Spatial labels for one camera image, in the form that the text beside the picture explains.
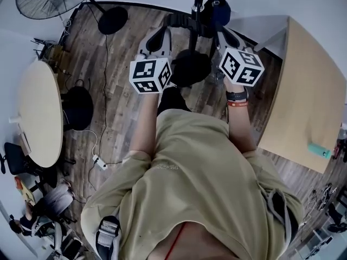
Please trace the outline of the black office chair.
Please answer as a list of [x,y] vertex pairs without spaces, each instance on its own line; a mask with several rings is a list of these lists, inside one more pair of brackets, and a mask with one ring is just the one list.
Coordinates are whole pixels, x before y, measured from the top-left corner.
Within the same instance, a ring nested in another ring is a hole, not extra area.
[[4,156],[0,153],[0,171],[5,174],[5,162],[8,164],[9,171],[12,175],[26,173],[26,158],[19,145],[9,142],[4,143]]

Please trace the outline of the dark blue bag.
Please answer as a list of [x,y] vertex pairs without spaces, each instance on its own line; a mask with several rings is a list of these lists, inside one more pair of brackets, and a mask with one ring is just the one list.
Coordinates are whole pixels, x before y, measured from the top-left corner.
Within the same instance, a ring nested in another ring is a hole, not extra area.
[[226,0],[207,0],[201,13],[201,21],[214,28],[216,24],[227,25],[230,21],[231,8]]

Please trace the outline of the black router with antennas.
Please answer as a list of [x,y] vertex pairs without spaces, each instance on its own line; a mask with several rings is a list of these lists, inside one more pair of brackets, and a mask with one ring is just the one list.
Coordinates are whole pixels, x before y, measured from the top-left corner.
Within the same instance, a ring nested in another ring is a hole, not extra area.
[[33,49],[33,51],[38,60],[56,62],[61,58],[63,46],[59,42],[33,38],[31,43],[37,45],[36,49]]

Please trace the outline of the person's left forearm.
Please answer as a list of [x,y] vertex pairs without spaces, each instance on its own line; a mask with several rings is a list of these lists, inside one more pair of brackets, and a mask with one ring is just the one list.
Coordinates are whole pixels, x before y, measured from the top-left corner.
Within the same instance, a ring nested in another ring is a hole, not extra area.
[[137,124],[130,143],[130,151],[142,151],[153,156],[156,145],[156,121],[159,94],[145,94]]

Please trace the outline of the white desk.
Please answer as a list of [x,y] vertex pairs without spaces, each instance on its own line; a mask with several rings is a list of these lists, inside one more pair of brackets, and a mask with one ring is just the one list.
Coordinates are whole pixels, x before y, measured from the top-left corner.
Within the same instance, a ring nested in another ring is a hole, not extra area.
[[347,248],[343,233],[331,233],[326,228],[314,230],[313,237],[302,248],[294,249],[290,260],[337,260]]

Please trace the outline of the rectangular wooden table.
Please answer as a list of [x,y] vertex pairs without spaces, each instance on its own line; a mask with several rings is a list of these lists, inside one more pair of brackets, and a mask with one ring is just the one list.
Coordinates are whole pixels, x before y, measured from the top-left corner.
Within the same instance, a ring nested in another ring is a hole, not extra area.
[[329,159],[308,150],[314,143],[334,150],[343,121],[346,79],[319,42],[292,17],[286,53],[258,146],[324,173]]

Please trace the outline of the person's right forearm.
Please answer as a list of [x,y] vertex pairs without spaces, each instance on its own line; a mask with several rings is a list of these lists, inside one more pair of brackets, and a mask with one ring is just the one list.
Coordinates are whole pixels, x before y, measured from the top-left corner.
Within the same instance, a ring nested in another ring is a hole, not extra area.
[[[227,77],[223,79],[226,91],[239,93],[244,91],[244,86],[231,83]],[[241,152],[246,153],[256,150],[253,139],[247,107],[228,106],[229,140]]]

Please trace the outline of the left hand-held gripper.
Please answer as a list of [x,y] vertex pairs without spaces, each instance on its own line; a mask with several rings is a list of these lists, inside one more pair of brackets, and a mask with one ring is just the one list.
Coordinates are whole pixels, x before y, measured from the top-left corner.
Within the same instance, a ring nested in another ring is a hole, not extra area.
[[150,32],[139,44],[130,62],[129,82],[139,94],[162,93],[172,75],[171,27],[174,14],[165,17],[165,27]]

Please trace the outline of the black floor fan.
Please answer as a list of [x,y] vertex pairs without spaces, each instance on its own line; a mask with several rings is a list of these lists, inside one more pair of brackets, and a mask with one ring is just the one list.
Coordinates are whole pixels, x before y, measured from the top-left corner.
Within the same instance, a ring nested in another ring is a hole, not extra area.
[[[32,20],[45,20],[68,12],[85,0],[16,0],[19,12]],[[95,0],[90,1],[101,13],[98,29],[104,35],[119,31],[128,20],[128,12],[122,7],[103,9]]]

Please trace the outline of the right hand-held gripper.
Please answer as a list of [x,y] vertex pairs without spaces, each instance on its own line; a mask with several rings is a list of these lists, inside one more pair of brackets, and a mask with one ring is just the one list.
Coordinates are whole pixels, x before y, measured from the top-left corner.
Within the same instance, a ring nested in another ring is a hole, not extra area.
[[216,23],[215,31],[213,73],[216,81],[227,77],[236,85],[255,86],[265,71],[259,56],[231,29]]

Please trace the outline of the round wooden table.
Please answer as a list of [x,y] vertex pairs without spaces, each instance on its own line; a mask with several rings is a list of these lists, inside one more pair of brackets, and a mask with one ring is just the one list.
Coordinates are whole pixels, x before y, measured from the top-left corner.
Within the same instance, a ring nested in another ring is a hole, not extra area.
[[63,112],[60,90],[51,67],[33,62],[23,73],[18,92],[19,125],[39,166],[53,166],[61,153]]

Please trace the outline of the brown book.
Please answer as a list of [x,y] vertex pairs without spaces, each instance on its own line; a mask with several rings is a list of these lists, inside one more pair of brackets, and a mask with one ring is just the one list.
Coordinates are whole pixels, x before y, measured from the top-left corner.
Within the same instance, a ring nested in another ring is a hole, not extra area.
[[18,139],[18,143],[19,143],[24,155],[28,156],[31,153],[31,149],[30,149],[29,143],[27,141],[27,138],[25,136],[25,133],[20,132],[17,139]]

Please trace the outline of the black coat stand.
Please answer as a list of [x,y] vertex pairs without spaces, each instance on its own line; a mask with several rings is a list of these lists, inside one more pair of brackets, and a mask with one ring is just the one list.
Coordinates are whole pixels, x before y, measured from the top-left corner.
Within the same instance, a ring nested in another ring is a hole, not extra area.
[[216,27],[227,25],[231,8],[226,0],[194,0],[191,15],[173,13],[164,19],[165,27],[184,28],[190,31],[189,51],[195,52],[199,36],[214,38]]

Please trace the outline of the beige t-shirt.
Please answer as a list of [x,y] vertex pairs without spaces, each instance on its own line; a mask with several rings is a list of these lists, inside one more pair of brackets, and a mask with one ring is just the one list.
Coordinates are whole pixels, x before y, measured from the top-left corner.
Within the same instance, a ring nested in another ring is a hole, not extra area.
[[83,208],[92,247],[107,216],[119,219],[122,260],[145,260],[183,222],[203,225],[240,260],[277,260],[303,206],[270,161],[235,147],[225,122],[168,109],[157,119],[154,155],[130,151]]

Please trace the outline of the black trouser leg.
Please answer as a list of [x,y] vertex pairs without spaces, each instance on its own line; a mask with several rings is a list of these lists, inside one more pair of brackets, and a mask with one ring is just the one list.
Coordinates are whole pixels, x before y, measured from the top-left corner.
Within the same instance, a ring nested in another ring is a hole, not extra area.
[[187,107],[184,98],[181,95],[181,89],[178,87],[168,87],[162,93],[162,98],[158,106],[157,115],[167,109],[181,109],[187,112],[191,110]]

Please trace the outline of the white power strip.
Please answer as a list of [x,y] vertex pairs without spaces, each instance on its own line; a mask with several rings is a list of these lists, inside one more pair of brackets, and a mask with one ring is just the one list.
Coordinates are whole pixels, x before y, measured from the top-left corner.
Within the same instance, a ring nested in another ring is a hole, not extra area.
[[93,162],[94,162],[95,165],[97,165],[102,170],[108,169],[107,164],[97,154],[95,154],[93,156]]

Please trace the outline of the black wristwatch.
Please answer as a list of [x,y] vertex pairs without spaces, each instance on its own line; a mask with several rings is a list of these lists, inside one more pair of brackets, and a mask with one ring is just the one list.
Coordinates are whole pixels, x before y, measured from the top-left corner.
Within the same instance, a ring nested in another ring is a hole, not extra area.
[[231,102],[248,101],[248,97],[249,95],[248,95],[247,89],[244,89],[244,91],[239,93],[226,91],[227,101],[231,101]]

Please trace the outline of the teal marker pen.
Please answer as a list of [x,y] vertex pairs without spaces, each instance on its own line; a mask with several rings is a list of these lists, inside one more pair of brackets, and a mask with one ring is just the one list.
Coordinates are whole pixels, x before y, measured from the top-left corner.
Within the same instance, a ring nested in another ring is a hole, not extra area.
[[314,144],[314,143],[308,144],[308,150],[311,153],[318,155],[318,156],[325,158],[325,159],[329,159],[331,156],[331,151],[329,149],[322,147],[320,145]]

